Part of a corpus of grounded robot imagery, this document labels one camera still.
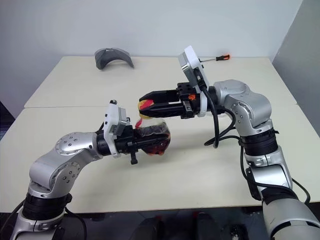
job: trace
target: gray wall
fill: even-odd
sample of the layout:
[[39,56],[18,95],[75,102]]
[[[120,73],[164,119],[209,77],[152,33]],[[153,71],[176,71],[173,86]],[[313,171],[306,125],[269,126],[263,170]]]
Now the gray wall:
[[302,0],[0,0],[0,101],[17,116],[62,56],[273,59]]
[[302,2],[273,65],[320,136],[319,0]]

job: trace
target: screwdriver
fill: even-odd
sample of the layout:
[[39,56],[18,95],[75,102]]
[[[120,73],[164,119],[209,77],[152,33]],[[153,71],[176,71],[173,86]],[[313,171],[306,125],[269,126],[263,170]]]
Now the screwdriver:
[[215,58],[203,60],[203,61],[201,61],[199,58],[199,61],[200,61],[200,63],[204,63],[204,62],[213,61],[213,60],[224,61],[224,60],[229,60],[230,58],[231,58],[230,54],[224,54],[224,55],[216,56]]

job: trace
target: table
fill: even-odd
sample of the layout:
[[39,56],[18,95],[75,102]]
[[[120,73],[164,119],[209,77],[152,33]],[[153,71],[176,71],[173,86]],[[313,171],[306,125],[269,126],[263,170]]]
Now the table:
[[[91,56],[65,56],[24,107],[98,107],[116,99],[127,109],[136,109],[143,95],[175,89],[177,83],[188,81],[177,57],[133,57],[132,61],[134,69],[118,60],[98,70]],[[297,103],[267,57],[238,57],[203,65],[212,85],[236,79],[265,95],[273,107]]]
[[[105,110],[103,106],[24,109],[0,141],[0,212],[11,212],[26,196],[33,161],[67,133],[96,131]],[[138,119],[133,108],[127,115],[133,124]],[[291,175],[308,189],[311,201],[319,202],[318,135],[294,103],[275,104],[272,120]],[[75,181],[69,209],[96,213],[261,204],[251,197],[241,175],[237,141],[224,140],[218,149],[203,146],[213,135],[212,117],[171,117],[166,122],[171,143],[163,156],[139,152],[136,165],[130,164],[128,155],[90,163]],[[230,120],[221,116],[219,122],[222,130]],[[293,188],[304,200],[304,193],[296,185]]]

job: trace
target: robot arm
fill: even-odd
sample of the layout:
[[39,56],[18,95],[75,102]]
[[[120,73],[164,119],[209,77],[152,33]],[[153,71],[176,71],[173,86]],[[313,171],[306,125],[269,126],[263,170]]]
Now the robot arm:
[[252,92],[238,80],[219,81],[209,86],[203,66],[191,46],[179,56],[179,62],[189,82],[178,83],[176,90],[146,94],[140,101],[149,99],[154,104],[140,110],[140,113],[162,118],[203,117],[204,108],[210,110],[209,100],[201,94],[205,86],[217,114],[226,112],[233,118],[240,136],[239,144],[245,150],[244,157],[249,166],[243,170],[243,175],[252,197],[262,201],[265,226],[270,238],[320,239],[320,222],[292,191],[293,181],[282,149],[276,141],[268,99]]
[[69,133],[32,164],[28,193],[18,213],[11,240],[38,236],[52,239],[64,216],[66,204],[72,200],[69,192],[87,164],[104,156],[117,158],[121,154],[130,154],[131,164],[136,164],[138,149],[160,145],[167,139],[164,134],[140,137],[130,125],[126,110],[118,107],[115,100],[111,101],[103,129]]

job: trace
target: gray plastic piece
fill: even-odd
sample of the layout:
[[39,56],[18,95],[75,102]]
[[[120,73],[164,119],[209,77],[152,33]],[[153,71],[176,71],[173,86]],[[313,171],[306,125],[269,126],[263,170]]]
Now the gray plastic piece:
[[131,60],[130,53],[120,48],[103,48],[99,49],[94,54],[96,67],[100,70],[113,60],[123,60],[130,67],[134,68],[134,64]]

